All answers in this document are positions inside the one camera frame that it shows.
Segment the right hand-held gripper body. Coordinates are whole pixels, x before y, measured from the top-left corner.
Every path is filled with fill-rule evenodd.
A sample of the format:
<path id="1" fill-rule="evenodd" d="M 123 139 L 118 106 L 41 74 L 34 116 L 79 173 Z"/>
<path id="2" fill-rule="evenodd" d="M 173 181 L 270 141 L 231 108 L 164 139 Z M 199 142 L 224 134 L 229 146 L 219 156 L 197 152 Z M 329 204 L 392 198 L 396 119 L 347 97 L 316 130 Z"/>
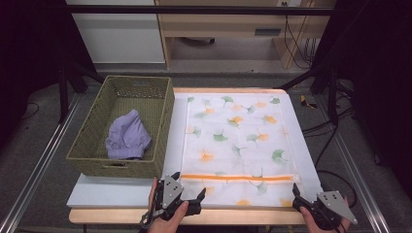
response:
<path id="1" fill-rule="evenodd" d="M 317 200 L 308 208 L 317 226 L 323 230 L 337 230 L 343 219 L 357 224 L 358 220 L 350 210 L 339 191 L 317 194 Z"/>

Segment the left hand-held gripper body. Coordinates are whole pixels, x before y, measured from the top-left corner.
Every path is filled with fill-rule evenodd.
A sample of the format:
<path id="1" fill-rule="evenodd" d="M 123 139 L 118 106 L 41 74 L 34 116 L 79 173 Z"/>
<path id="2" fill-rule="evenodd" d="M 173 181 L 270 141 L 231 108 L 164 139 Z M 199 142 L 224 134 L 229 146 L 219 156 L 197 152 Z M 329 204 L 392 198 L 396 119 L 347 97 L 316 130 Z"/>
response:
<path id="1" fill-rule="evenodd" d="M 183 191 L 179 180 L 175 181 L 169 175 L 160 180 L 154 193 L 154 217 L 170 219 L 183 203 Z"/>

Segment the purple garment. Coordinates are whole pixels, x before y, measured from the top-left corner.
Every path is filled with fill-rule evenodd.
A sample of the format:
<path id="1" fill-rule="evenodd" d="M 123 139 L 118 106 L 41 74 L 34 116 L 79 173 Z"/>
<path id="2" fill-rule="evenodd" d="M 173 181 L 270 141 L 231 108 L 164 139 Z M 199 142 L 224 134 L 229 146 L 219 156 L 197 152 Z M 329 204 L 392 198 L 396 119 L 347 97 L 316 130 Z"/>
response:
<path id="1" fill-rule="evenodd" d="M 110 159 L 142 159 L 151 142 L 138 111 L 131 110 L 111 124 L 105 147 Z"/>

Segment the leaf-print mesh laundry bag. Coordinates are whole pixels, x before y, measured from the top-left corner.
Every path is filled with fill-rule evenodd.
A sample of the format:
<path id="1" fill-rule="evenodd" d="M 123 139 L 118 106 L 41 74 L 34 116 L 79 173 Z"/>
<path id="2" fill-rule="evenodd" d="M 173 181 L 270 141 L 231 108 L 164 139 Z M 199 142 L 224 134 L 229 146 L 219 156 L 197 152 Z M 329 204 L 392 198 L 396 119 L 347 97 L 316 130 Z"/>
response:
<path id="1" fill-rule="evenodd" d="M 185 198 L 205 190 L 205 207 L 289 207 L 299 181 L 279 95 L 188 97 Z"/>

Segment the green woven basket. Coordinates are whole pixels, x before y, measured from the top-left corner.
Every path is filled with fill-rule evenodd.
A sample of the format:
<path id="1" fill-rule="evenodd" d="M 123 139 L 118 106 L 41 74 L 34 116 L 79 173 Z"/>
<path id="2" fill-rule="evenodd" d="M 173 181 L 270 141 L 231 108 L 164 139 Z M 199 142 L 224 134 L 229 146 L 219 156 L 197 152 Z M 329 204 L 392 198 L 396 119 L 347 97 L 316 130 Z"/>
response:
<path id="1" fill-rule="evenodd" d="M 164 77 L 109 76 L 66 159 L 87 176 L 151 179 L 160 177 L 174 107 L 172 80 Z M 105 147 L 118 117 L 138 112 L 152 138 L 141 159 L 111 159 Z"/>

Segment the person's right hand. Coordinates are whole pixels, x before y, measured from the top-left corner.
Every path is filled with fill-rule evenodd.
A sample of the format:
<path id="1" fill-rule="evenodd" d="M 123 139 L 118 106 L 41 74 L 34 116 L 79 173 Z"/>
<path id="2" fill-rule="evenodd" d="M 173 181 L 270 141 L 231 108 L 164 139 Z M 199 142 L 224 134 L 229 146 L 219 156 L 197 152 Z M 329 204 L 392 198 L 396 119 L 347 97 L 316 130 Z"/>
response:
<path id="1" fill-rule="evenodd" d="M 343 218 L 340 225 L 336 229 L 323 230 L 318 227 L 311 213 L 306 208 L 301 207 L 300 213 L 302 214 L 309 233 L 347 233 L 351 225 L 351 222 L 348 219 Z"/>

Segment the person's left hand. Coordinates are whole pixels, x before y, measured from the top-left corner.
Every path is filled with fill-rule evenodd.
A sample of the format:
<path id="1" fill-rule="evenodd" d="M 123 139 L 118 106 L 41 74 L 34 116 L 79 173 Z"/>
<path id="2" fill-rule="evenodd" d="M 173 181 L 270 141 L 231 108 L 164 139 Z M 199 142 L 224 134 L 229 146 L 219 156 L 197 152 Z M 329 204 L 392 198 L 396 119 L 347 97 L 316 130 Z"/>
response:
<path id="1" fill-rule="evenodd" d="M 186 216 L 188 207 L 189 202 L 185 201 L 169 220 L 155 219 L 149 227 L 148 233 L 176 233 L 181 221 Z"/>

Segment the white board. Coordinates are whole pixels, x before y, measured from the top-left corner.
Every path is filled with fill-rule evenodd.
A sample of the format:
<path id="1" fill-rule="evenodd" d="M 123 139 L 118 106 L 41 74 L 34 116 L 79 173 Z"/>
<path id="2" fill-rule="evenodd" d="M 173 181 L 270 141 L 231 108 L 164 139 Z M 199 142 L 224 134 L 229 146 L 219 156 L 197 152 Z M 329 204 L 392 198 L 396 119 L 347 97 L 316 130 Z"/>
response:
<path id="1" fill-rule="evenodd" d="M 188 97 L 200 93 L 176 93 L 171 124 L 168 133 L 166 154 L 161 176 L 172 175 L 182 170 L 185 142 Z M 304 198 L 314 200 L 321 192 L 321 183 L 316 174 L 309 151 L 298 125 L 292 102 L 286 93 L 251 93 L 279 95 L 288 127 L 290 146 L 300 181 L 295 182 Z M 135 208 L 144 207 L 150 191 L 151 179 L 87 176 L 81 173 L 68 199 L 68 206 L 75 208 Z M 240 207 L 205 207 L 240 208 Z"/>

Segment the yellow and black tool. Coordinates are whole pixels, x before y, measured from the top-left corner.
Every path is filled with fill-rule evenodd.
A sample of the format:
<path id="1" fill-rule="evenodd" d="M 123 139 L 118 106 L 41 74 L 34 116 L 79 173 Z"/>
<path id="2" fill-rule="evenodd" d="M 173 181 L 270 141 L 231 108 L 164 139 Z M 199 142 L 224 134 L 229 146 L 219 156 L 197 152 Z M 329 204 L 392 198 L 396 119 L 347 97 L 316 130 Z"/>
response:
<path id="1" fill-rule="evenodd" d="M 318 109 L 317 104 L 307 102 L 305 95 L 300 95 L 300 104 L 301 106 L 308 107 L 310 109 Z"/>

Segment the black metal stand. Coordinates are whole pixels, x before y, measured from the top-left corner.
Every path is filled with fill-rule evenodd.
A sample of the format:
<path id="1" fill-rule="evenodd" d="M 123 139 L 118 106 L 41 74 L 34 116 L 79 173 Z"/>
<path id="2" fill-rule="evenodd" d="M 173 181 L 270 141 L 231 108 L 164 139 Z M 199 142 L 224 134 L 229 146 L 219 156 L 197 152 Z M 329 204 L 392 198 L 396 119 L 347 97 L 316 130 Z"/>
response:
<path id="1" fill-rule="evenodd" d="M 327 65 L 318 65 L 297 78 L 279 86 L 279 89 L 288 90 L 293 86 L 314 77 L 310 90 L 314 94 L 321 93 L 326 87 L 327 92 L 327 115 L 334 126 L 338 125 L 338 115 L 336 110 L 336 93 L 337 93 L 337 73 L 333 68 Z"/>
<path id="2" fill-rule="evenodd" d="M 77 62 L 65 62 L 58 71 L 58 86 L 60 99 L 60 119 L 63 122 L 69 115 L 68 88 L 71 84 L 76 93 L 85 93 L 87 84 L 84 77 L 92 78 L 98 83 L 103 83 L 104 79 L 93 69 L 87 69 Z"/>

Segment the white cabinet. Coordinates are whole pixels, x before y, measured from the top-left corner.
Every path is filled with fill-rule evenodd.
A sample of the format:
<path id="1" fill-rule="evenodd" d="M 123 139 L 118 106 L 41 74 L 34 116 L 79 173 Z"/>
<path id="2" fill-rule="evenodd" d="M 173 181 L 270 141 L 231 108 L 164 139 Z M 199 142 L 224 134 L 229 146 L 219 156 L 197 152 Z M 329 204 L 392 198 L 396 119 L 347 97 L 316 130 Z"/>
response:
<path id="1" fill-rule="evenodd" d="M 164 63 L 155 14 L 73 14 L 95 64 Z"/>

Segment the black curtain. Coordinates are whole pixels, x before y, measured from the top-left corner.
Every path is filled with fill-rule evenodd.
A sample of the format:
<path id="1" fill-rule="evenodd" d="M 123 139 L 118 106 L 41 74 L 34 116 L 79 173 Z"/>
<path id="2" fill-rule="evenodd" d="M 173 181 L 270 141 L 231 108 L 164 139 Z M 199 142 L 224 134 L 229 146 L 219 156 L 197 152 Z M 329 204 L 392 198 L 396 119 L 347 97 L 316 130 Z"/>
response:
<path id="1" fill-rule="evenodd" d="M 412 200 L 412 0 L 336 0 L 315 62 L 334 42 L 333 68 L 355 88 L 360 125 L 382 162 Z"/>
<path id="2" fill-rule="evenodd" d="M 60 10 L 66 5 L 0 0 L 0 149 L 11 141 L 33 92 L 58 83 L 60 74 L 76 91 L 86 91 L 84 75 L 63 64 L 68 59 L 95 70 L 73 16 Z"/>

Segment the wooden desk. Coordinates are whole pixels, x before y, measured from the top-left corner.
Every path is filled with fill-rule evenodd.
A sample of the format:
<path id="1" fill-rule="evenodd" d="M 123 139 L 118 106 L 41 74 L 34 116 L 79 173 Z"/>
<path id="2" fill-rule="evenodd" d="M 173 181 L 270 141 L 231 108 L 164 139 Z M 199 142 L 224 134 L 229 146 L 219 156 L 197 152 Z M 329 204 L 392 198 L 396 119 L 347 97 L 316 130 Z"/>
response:
<path id="1" fill-rule="evenodd" d="M 335 7 L 337 0 L 154 0 L 158 6 L 226 6 L 226 7 Z M 165 63 L 171 64 L 177 38 L 253 38 L 273 40 L 285 68 L 297 58 L 298 47 L 305 39 L 320 39 L 329 21 L 318 16 L 248 16 L 248 15 L 166 15 L 157 16 Z"/>

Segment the black horizontal bar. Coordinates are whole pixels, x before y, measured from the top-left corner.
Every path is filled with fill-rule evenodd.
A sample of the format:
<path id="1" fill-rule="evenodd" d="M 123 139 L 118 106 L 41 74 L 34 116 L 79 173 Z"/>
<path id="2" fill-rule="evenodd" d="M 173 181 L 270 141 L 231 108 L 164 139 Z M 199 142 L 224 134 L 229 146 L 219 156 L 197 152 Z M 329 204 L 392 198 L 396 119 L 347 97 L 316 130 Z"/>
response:
<path id="1" fill-rule="evenodd" d="M 332 16 L 333 9 L 226 6 L 115 6 L 68 5 L 73 14 L 169 14 L 169 15 L 257 15 L 257 16 Z"/>

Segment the aluminium rail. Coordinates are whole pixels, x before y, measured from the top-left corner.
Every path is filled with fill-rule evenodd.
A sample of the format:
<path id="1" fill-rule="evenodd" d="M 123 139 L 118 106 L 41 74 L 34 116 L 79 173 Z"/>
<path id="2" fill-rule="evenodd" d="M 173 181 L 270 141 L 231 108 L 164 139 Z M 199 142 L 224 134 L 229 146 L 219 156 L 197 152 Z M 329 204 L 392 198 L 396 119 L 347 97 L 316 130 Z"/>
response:
<path id="1" fill-rule="evenodd" d="M 366 182 L 365 167 L 357 162 L 358 158 L 367 158 L 368 156 L 366 152 L 368 144 L 357 121 L 342 117 L 337 119 L 336 126 L 332 124 L 329 128 L 333 133 L 330 139 L 336 154 L 345 168 L 350 184 L 357 195 L 357 202 L 362 206 L 373 231 L 375 233 L 390 233 L 389 225 Z"/>
<path id="2" fill-rule="evenodd" d="M 33 195 L 35 194 L 44 174 L 46 173 L 55 152 L 57 151 L 61 140 L 66 134 L 66 131 L 72 122 L 73 116 L 78 110 L 79 104 L 83 98 L 82 94 L 75 93 L 69 105 L 69 112 L 64 120 L 62 120 L 55 128 L 47 146 L 43 150 L 39 160 L 37 161 L 33 171 L 24 184 L 17 200 L 12 208 L 0 224 L 0 233 L 14 233 L 17 226 L 25 213 Z"/>

